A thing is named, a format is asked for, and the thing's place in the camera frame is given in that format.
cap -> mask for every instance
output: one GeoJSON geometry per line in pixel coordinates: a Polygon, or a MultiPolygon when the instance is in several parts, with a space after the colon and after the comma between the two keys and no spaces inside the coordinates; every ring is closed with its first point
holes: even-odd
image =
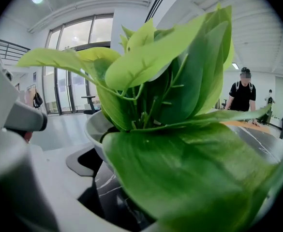
{"type": "Polygon", "coordinates": [[[244,73],[251,73],[250,70],[249,70],[248,68],[246,68],[246,67],[243,67],[243,68],[241,69],[241,72],[244,72],[244,73]]]}

window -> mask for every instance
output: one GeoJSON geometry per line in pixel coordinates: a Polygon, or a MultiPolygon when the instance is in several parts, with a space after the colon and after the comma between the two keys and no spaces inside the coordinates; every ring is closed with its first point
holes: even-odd
{"type": "Polygon", "coordinates": [[[90,20],[65,27],[60,38],[59,50],[87,44],[91,25],[92,21],[90,20]]]}
{"type": "MultiPolygon", "coordinates": [[[[99,15],[64,24],[50,32],[47,48],[65,50],[88,43],[111,41],[112,22],[111,15],[99,15]]],[[[92,101],[95,106],[100,106],[95,85],[75,73],[45,66],[43,82],[48,114],[70,114],[89,109],[87,99],[82,98],[87,94],[96,96],[92,101]]]]}
{"type": "Polygon", "coordinates": [[[91,34],[91,43],[111,41],[113,18],[95,19],[91,34]]]}

black t-shirt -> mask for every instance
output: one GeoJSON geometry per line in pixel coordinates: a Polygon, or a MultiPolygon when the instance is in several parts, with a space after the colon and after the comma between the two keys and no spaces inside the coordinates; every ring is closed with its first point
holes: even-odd
{"type": "Polygon", "coordinates": [[[236,91],[236,83],[232,85],[229,95],[234,97],[232,105],[230,106],[231,110],[236,111],[248,111],[250,107],[250,100],[255,101],[256,99],[256,89],[252,84],[252,92],[250,90],[250,84],[244,87],[239,81],[239,88],[236,91]]]}

white planter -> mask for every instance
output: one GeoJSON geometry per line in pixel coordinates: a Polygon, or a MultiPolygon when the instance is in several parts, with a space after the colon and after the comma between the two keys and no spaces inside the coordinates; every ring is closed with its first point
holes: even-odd
{"type": "Polygon", "coordinates": [[[86,136],[94,144],[94,148],[97,154],[101,159],[103,159],[104,162],[107,162],[107,160],[103,153],[103,145],[99,142],[99,140],[102,135],[111,127],[113,127],[113,124],[111,124],[108,119],[105,118],[102,111],[99,111],[94,113],[87,119],[84,128],[86,136]]]}

glass door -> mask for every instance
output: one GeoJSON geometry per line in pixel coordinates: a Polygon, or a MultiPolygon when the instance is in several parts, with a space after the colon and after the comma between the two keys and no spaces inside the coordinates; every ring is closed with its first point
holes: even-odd
{"type": "Polygon", "coordinates": [[[57,69],[58,76],[58,94],[59,103],[62,114],[72,114],[75,112],[74,100],[71,94],[71,79],[70,72],[62,69],[57,69]]]}
{"type": "MultiPolygon", "coordinates": [[[[87,44],[92,20],[66,26],[62,30],[59,50],[65,50],[78,45],[87,44]]],[[[84,111],[86,96],[85,79],[65,70],[57,70],[58,93],[62,114],[81,113],[84,111]]]]}
{"type": "MultiPolygon", "coordinates": [[[[51,49],[56,49],[59,36],[60,36],[60,30],[52,32],[47,47],[51,49]]],[[[48,114],[59,113],[58,104],[55,95],[56,85],[54,82],[54,77],[55,77],[54,67],[45,66],[43,70],[43,92],[45,98],[45,108],[48,114]]]]}

